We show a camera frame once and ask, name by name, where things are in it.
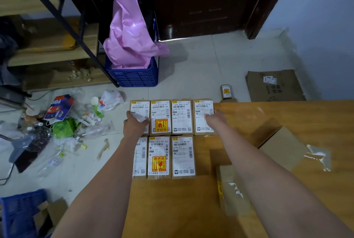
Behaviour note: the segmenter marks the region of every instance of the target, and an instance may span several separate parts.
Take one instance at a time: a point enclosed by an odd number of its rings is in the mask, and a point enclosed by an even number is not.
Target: person's left arm
[[[69,206],[52,238],[122,236],[135,146],[149,122],[140,123],[127,111],[119,147]]]

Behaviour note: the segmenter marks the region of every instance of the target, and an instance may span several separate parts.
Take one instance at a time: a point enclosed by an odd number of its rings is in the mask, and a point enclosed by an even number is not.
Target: person's left hand
[[[142,123],[140,123],[130,111],[127,111],[127,119],[124,120],[123,134],[124,137],[134,137],[139,138],[143,135],[145,127],[149,125],[151,119],[147,118]]]

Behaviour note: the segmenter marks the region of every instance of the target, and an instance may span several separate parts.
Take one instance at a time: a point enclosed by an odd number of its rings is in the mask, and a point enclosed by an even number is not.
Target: torn tape
[[[310,150],[310,152],[308,152],[308,154],[322,156],[322,158],[317,159],[315,157],[305,155],[306,158],[315,159],[317,161],[320,161],[323,164],[324,171],[331,171],[332,162],[331,162],[331,151],[330,150],[328,150],[326,148],[319,148],[319,147],[311,146],[311,145],[307,145],[307,148]]]
[[[240,195],[243,198],[243,194],[240,192],[240,190],[237,188],[236,183],[229,183],[230,186],[234,186],[235,187],[235,193]]]

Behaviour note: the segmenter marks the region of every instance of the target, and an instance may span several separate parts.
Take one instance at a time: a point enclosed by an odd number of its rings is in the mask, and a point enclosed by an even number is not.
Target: person's right arm
[[[270,237],[354,237],[354,233],[291,172],[246,141],[215,110],[208,125],[221,138]]]

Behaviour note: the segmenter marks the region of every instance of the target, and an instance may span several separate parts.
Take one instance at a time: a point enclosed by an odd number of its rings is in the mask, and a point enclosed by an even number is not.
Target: pink plastic bag
[[[148,68],[151,57],[170,53],[165,44],[152,41],[137,0],[114,0],[103,47],[113,69]]]

